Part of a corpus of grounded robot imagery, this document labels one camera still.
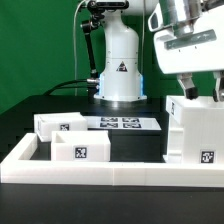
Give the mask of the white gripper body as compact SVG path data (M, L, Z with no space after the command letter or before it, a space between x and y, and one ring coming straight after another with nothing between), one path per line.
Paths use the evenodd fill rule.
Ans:
M195 32L176 38L170 29L154 35L157 61L164 74L224 69L224 13L206 13Z

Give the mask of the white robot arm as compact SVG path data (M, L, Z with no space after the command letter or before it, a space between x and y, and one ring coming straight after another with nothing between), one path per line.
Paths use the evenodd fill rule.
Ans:
M148 16L161 71L175 74L188 99L198 97L194 72L211 71L216 79L213 97L224 101L224 0L84 0L91 13L82 24L89 35L103 27L106 63L94 74L94 97L110 103L146 99L138 71L138 34L125 26L123 15Z

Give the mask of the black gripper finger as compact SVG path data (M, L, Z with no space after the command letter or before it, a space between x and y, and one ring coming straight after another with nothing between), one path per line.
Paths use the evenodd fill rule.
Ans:
M224 102L224 70L215 71L213 76L216 80L215 88L213 89L213 99L215 102Z
M191 73L178 74L177 80L183 90L186 99L193 100L198 97L198 89L193 83Z

